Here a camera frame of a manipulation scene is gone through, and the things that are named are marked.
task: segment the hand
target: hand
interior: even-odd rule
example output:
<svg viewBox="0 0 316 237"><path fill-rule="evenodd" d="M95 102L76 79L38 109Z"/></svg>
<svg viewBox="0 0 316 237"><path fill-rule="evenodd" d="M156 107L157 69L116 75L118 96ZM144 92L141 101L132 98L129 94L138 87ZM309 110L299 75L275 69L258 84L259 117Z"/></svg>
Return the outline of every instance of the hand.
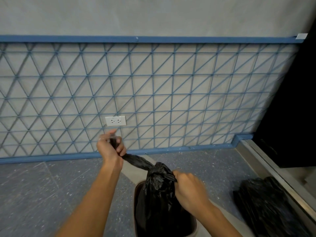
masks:
<svg viewBox="0 0 316 237"><path fill-rule="evenodd" d="M116 142L119 143L119 146L116 148L116 150L108 142L111 135L115 134L115 132L116 130L113 129L103 135L100 135L97 142L97 149L103 158L103 165L115 165L115 167L122 169L123 159L121 156L126 154L126 148L124 147L122 138L120 136L116 137Z"/></svg>
<svg viewBox="0 0 316 237"><path fill-rule="evenodd" d="M212 205L204 184L191 173L181 173L174 170L173 174L178 181L174 186L179 203L185 210L199 219L200 213Z"/></svg>

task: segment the black garbage bag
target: black garbage bag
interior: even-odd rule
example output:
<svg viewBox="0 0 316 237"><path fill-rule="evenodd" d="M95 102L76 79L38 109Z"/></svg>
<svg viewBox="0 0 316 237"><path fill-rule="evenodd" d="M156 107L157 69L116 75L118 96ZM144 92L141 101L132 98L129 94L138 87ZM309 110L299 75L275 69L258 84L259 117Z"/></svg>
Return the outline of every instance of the black garbage bag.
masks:
<svg viewBox="0 0 316 237"><path fill-rule="evenodd" d="M274 177L244 180L234 201L256 236L312 236Z"/></svg>
<svg viewBox="0 0 316 237"><path fill-rule="evenodd" d="M110 143L117 148L115 138L111 138ZM190 235L194 231L193 216L182 208L175 196L174 183L177 180L172 171L163 163L153 165L137 155L125 154L122 158L148 171L135 211L137 230L140 230L138 237Z"/></svg>

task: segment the brown trash can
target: brown trash can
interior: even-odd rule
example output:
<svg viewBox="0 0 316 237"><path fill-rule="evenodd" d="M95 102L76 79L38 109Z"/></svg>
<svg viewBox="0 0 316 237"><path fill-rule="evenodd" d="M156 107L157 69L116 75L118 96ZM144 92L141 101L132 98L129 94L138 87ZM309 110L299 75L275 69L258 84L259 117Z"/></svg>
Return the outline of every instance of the brown trash can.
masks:
<svg viewBox="0 0 316 237"><path fill-rule="evenodd" d="M137 229L137 223L136 223L136 205L137 205L137 200L138 200L138 195L140 193L141 188L144 186L145 184L145 180L139 182L136 187L135 187L135 192L134 192L134 209L133 209L133 218L134 218L134 231L135 231L135 235L136 237L145 237L143 234L141 234L141 231ZM192 216L191 218L191 224L192 224L192 229L193 232L190 235L184 236L184 237L195 237L197 232L198 232L198 225L197 225L197 221L195 219L194 216Z"/></svg>

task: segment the person's left hand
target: person's left hand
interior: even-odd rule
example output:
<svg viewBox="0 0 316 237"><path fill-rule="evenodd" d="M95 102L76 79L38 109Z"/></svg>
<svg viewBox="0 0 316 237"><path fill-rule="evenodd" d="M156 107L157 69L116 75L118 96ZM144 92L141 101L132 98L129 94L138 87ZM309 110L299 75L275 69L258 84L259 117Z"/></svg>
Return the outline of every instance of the person's left hand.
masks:
<svg viewBox="0 0 316 237"><path fill-rule="evenodd" d="M116 148L116 150L109 143L111 135L115 134L115 132L116 129L113 129L103 135L100 135L97 142L97 149L103 158L104 165L114 164L122 169L123 159L121 156L126 154L126 147L124 147L122 138L120 136L116 137L116 142L119 143L119 146Z"/></svg>

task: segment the electrical outlet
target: electrical outlet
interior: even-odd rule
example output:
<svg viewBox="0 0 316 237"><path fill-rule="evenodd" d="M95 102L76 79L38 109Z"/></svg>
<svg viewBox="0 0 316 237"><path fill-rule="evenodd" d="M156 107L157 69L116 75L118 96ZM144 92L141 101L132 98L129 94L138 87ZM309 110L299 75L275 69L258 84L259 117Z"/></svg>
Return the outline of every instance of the electrical outlet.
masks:
<svg viewBox="0 0 316 237"><path fill-rule="evenodd" d="M105 117L107 126L126 125L125 116Z"/></svg>

